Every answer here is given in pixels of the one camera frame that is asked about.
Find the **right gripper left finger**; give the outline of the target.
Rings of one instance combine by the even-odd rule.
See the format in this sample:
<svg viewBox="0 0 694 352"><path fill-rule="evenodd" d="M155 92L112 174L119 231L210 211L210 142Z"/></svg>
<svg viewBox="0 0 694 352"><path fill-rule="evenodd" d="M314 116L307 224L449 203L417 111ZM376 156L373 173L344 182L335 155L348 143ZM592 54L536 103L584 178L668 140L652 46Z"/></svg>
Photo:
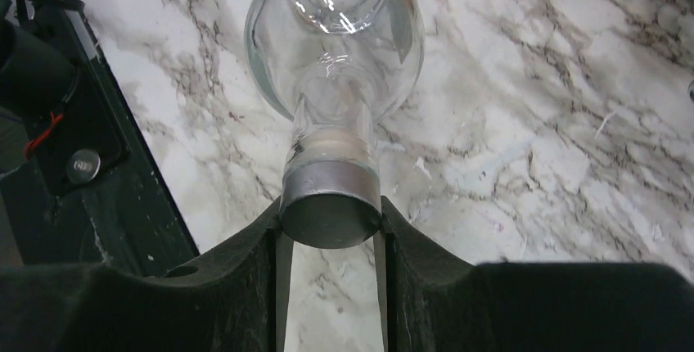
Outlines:
<svg viewBox="0 0 694 352"><path fill-rule="evenodd" d="M273 202L162 277L103 263L1 271L4 351L279 351L282 238Z"/></svg>

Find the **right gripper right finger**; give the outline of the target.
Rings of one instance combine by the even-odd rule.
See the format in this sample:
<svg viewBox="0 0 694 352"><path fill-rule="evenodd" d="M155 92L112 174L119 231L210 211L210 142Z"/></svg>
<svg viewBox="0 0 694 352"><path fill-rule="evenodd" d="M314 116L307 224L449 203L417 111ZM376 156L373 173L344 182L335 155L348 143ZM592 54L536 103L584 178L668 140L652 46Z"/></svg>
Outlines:
<svg viewBox="0 0 694 352"><path fill-rule="evenodd" d="M379 306L388 351L690 351L693 285L654 263L470 264L387 199Z"/></svg>

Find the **clear bottle silver cap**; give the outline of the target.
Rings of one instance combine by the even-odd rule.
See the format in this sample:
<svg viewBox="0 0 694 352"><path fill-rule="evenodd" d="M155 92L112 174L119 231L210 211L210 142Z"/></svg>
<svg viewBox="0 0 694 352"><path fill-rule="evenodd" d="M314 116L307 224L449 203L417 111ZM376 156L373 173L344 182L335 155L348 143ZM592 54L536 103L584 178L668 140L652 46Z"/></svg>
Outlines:
<svg viewBox="0 0 694 352"><path fill-rule="evenodd" d="M381 224L375 125L421 73L417 0L252 0L244 38L260 92L293 124L284 233L318 249L363 243Z"/></svg>

